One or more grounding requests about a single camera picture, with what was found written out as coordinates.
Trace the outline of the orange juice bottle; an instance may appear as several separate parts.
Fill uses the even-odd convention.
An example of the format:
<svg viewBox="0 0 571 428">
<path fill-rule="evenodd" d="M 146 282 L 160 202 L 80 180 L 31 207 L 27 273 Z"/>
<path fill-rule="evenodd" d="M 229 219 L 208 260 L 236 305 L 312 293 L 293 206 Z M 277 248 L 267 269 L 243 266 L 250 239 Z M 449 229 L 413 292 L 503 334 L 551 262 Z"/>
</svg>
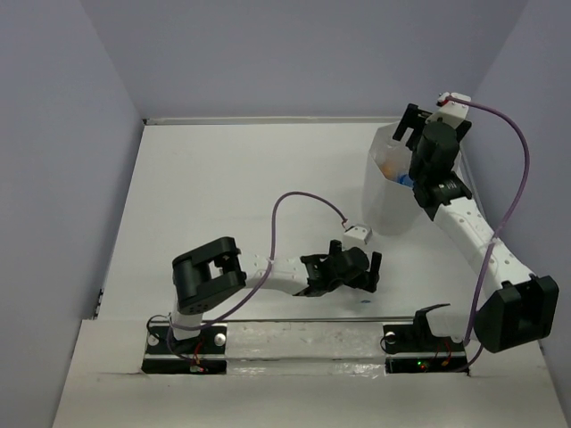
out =
<svg viewBox="0 0 571 428">
<path fill-rule="evenodd" d="M 400 163 L 396 159 L 385 158 L 379 163 L 379 169 L 389 180 L 396 180 L 400 174 Z"/>
</svg>

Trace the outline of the blue label bottle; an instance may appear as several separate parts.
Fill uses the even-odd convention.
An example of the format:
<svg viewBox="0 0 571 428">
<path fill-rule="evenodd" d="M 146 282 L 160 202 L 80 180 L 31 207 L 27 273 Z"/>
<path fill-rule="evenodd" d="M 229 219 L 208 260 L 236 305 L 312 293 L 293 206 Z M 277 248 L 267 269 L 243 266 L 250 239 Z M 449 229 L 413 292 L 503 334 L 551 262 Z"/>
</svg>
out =
<svg viewBox="0 0 571 428">
<path fill-rule="evenodd" d="M 397 178 L 397 182 L 400 185 L 405 185 L 407 187 L 412 187 L 414 185 L 414 181 L 410 178 L 408 174 L 399 175 Z"/>
</svg>

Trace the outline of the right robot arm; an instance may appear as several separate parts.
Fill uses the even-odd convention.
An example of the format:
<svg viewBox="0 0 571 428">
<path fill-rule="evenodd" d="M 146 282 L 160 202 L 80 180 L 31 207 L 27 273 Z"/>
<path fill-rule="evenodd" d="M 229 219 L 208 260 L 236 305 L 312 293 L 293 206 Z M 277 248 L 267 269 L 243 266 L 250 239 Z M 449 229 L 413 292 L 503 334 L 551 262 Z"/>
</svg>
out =
<svg viewBox="0 0 571 428">
<path fill-rule="evenodd" d="M 477 341 L 498 353 L 550 335 L 559 286 L 523 264 L 491 228 L 468 186 L 454 171 L 460 142 L 472 124 L 469 100 L 446 95 L 436 112 L 409 104 L 393 140 L 411 152 L 409 175 L 418 206 L 446 233 L 477 275 L 467 312 L 447 303 L 419 310 L 412 342 L 430 350 L 443 337 Z"/>
</svg>

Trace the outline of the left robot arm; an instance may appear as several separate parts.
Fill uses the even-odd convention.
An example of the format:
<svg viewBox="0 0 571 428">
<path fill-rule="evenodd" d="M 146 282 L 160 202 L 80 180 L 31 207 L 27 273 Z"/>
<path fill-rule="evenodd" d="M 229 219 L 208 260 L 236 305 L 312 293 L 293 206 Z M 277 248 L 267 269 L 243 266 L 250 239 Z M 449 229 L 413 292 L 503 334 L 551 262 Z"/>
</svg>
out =
<svg viewBox="0 0 571 428">
<path fill-rule="evenodd" d="M 221 321 L 236 313 L 259 290 L 317 298 L 344 286 L 374 293 L 383 256 L 360 247 L 345 248 L 337 240 L 327 253 L 291 259 L 244 255 L 230 236 L 218 238 L 172 260 L 176 300 L 166 340 L 179 352 L 191 350 L 199 334 L 213 326 L 203 314 L 242 290 L 249 293 Z"/>
</svg>

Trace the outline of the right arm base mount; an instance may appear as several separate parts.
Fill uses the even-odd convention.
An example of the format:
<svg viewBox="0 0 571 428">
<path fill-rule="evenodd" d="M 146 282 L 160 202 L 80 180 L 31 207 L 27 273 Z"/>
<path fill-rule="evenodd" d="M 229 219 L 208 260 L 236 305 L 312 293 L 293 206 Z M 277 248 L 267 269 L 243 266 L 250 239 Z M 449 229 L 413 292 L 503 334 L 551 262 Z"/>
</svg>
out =
<svg viewBox="0 0 571 428">
<path fill-rule="evenodd" d="M 413 324 L 384 325 L 380 346 L 390 375 L 454 373 L 468 363 L 462 344 L 420 333 Z"/>
</svg>

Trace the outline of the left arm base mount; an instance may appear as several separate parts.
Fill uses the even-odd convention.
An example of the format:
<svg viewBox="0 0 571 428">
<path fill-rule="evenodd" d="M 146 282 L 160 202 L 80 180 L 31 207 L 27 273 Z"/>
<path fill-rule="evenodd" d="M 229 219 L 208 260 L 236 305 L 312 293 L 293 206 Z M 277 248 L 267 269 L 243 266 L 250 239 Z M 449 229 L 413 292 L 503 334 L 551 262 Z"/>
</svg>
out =
<svg viewBox="0 0 571 428">
<path fill-rule="evenodd" d="M 146 322 L 141 370 L 149 375 L 224 375 L 227 372 L 227 326 L 218 324 L 178 341 L 165 316 Z"/>
</svg>

